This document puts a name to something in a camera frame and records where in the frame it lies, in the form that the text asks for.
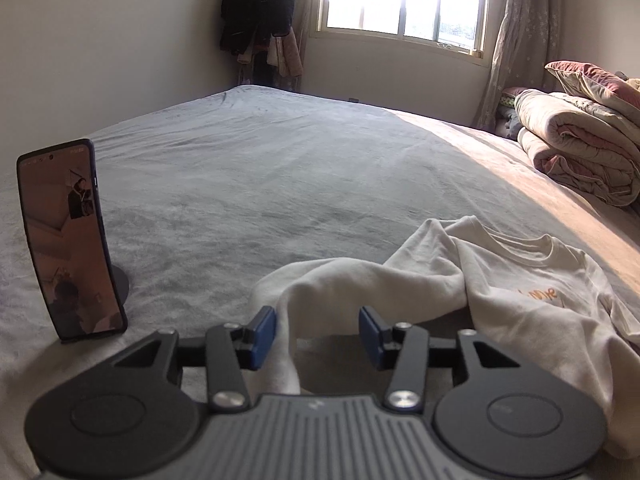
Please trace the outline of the white Winnie the Pooh sweatshirt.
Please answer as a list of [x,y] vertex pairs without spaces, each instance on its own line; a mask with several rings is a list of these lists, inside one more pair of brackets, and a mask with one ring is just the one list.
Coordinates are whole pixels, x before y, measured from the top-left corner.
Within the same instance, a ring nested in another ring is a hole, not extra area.
[[253,392],[296,393],[302,339],[353,335],[358,313],[420,323],[468,309],[474,327],[588,393],[608,420],[606,449],[639,454],[639,313],[583,250],[551,235],[517,238],[466,216],[425,221],[384,263],[288,264],[260,280],[253,309],[277,313],[277,335]]

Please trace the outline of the dark clothes hanging in corner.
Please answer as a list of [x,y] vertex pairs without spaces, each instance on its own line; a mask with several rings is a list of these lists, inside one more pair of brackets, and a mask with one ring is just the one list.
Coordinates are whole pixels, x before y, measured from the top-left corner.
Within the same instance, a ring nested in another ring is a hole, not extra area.
[[239,64],[238,83],[293,91],[303,73],[294,0],[222,0],[219,47]]

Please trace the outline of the black phone stand base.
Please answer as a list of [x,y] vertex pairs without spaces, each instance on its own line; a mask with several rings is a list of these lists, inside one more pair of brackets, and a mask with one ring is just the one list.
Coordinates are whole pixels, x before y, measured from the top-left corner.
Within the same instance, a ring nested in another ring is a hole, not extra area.
[[115,266],[114,264],[112,265],[112,274],[120,303],[125,304],[130,292],[129,278],[120,266]]

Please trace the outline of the grey bed sheet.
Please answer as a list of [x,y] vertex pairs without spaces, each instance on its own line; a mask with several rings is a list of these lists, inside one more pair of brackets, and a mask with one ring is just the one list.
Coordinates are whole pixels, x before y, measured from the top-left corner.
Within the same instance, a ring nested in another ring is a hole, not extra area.
[[280,266],[385,261],[428,218],[474,216],[555,236],[639,307],[639,217],[578,195],[493,134],[397,110],[245,86],[92,136],[108,249],[131,283],[120,336],[61,344],[25,243],[13,162],[1,168],[1,474],[38,471],[30,404],[153,330],[250,316]]

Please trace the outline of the black smartphone on stand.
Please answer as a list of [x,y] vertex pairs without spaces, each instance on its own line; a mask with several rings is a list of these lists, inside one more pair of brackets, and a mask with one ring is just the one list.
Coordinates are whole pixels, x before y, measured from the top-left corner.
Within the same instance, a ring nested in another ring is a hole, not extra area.
[[58,339],[126,332],[92,142],[78,139],[24,154],[16,177],[29,255]]

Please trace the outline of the folded beige pink comforter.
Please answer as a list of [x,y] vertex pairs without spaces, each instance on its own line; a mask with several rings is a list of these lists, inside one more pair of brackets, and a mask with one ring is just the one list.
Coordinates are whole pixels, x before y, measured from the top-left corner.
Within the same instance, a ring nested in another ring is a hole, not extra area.
[[639,126],[611,107],[563,92],[515,98],[518,144],[552,180],[624,208],[639,198]]

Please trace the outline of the pink grey pillow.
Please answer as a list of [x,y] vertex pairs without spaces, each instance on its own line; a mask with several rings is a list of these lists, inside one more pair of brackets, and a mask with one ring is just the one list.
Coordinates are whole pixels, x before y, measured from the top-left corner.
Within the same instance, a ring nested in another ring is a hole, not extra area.
[[570,96],[590,99],[639,125],[640,93],[622,78],[591,63],[554,61],[544,68]]

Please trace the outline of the window with bars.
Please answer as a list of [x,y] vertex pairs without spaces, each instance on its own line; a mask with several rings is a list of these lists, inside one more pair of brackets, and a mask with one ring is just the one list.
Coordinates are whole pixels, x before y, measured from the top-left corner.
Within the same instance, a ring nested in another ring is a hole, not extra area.
[[320,32],[483,56],[487,0],[319,0]]

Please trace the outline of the beige patterned curtain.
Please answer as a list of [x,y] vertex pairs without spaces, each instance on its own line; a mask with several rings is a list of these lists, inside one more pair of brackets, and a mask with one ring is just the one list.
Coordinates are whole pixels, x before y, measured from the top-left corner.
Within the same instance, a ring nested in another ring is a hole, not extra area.
[[495,127],[506,88],[553,90],[555,79],[546,65],[559,58],[560,36],[561,0],[506,0],[474,128]]

